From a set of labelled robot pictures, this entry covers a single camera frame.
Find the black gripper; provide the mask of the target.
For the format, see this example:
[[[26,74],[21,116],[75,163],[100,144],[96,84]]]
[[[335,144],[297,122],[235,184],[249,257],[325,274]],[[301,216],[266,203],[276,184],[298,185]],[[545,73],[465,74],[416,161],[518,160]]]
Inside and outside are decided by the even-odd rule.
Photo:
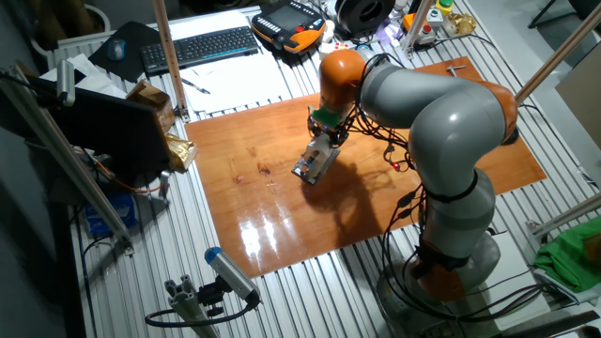
[[[307,127],[312,140],[320,135],[326,135],[332,148],[342,146],[349,136],[349,132],[344,127],[328,127],[317,121],[313,116],[308,117]]]

